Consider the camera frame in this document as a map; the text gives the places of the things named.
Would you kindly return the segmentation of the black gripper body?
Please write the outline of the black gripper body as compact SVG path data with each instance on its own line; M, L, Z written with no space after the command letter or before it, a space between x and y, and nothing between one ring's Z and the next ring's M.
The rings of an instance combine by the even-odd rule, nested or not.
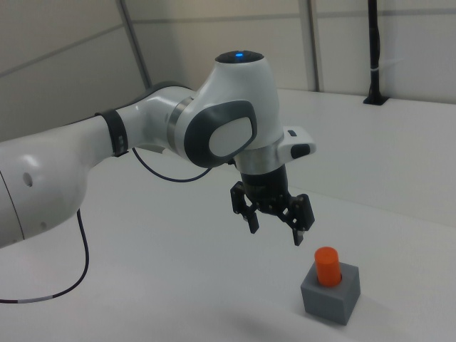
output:
M244 191L249 200L264 214L282 217L288 208L289 189L286 167L261 175L241 174Z

